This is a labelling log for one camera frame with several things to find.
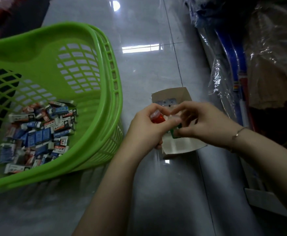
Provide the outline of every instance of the green plastic basket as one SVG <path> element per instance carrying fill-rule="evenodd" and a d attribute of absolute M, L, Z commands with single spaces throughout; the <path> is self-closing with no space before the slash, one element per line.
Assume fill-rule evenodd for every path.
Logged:
<path fill-rule="evenodd" d="M 77 102 L 70 150 L 34 169 L 4 175 L 0 192 L 103 164 L 123 139 L 122 87 L 112 47 L 96 27 L 60 23 L 0 39 L 0 143 L 8 115 L 39 101 Z"/>

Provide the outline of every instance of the person's left arm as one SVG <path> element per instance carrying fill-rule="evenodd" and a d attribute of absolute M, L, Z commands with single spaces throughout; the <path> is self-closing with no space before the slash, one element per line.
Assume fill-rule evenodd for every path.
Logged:
<path fill-rule="evenodd" d="M 166 108 L 153 103 L 135 115 L 73 236 L 126 233 L 136 169 L 149 151 L 161 147 L 162 136 L 181 121 L 174 118 L 154 124 L 149 117 L 156 110 L 170 114 Z"/>

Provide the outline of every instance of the bracelet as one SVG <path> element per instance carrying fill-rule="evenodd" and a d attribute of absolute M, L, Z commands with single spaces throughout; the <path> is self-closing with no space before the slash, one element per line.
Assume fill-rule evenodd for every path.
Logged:
<path fill-rule="evenodd" d="M 236 140 L 236 138 L 238 137 L 238 135 L 240 134 L 240 132 L 243 131 L 244 129 L 249 129 L 249 128 L 248 128 L 248 127 L 242 127 L 242 128 L 236 133 L 236 135 L 233 135 L 233 136 L 232 136 L 232 145 L 233 145 L 234 141 Z"/>

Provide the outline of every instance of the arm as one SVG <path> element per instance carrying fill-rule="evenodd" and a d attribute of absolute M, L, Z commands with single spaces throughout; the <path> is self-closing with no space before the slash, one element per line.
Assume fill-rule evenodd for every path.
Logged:
<path fill-rule="evenodd" d="M 164 115 L 170 114 L 166 108 L 151 104 L 138 112 L 132 120 L 74 236 L 125 234 L 136 169 L 149 151 L 155 146 L 160 148 L 162 136 L 181 122 L 180 119 L 171 119 L 153 124 L 149 116 L 157 109 Z"/>
<path fill-rule="evenodd" d="M 171 114 L 183 110 L 183 128 L 176 132 L 177 135 L 198 138 L 214 146 L 235 150 L 259 172 L 287 208 L 286 148 L 248 129 L 241 131 L 232 140 L 242 126 L 209 103 L 184 102 Z M 197 123 L 190 125 L 194 119 L 197 119 Z"/>

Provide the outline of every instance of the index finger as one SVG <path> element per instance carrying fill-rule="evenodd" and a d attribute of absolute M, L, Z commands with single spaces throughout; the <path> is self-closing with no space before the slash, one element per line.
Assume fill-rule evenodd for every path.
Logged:
<path fill-rule="evenodd" d="M 170 115 L 170 111 L 167 108 L 156 103 L 150 104 L 149 106 L 145 107 L 142 111 L 145 112 L 145 114 L 150 117 L 150 115 L 157 110 L 159 110 L 165 116 Z"/>
<path fill-rule="evenodd" d="M 173 109 L 171 115 L 177 114 L 179 111 L 183 111 L 188 109 L 191 112 L 198 112 L 198 109 L 201 107 L 202 103 L 194 102 L 194 101 L 184 101 L 180 103 L 176 108 Z"/>

